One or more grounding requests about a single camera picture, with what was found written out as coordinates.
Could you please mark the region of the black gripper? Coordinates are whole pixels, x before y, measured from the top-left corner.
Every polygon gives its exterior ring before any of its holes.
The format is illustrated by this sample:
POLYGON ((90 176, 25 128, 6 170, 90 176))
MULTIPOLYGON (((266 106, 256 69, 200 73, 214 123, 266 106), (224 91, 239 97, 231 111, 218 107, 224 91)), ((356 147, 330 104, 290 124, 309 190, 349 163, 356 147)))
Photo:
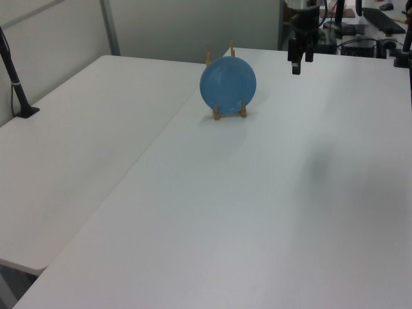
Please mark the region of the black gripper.
POLYGON ((305 61, 313 62, 314 44, 318 41, 319 6, 302 10, 289 9, 290 26, 295 32, 295 38, 288 41, 288 61, 292 64, 292 74, 301 74, 300 48, 306 48, 305 61))

